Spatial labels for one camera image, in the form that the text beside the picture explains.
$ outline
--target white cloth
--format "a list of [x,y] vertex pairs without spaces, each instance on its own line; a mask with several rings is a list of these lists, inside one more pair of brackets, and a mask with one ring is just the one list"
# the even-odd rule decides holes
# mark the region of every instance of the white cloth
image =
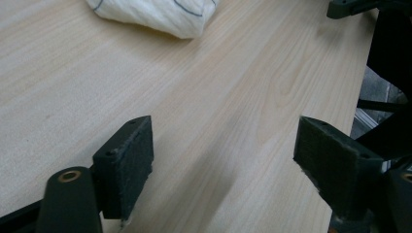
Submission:
[[196,38],[220,0],[86,0],[100,16],[138,23],[176,37]]

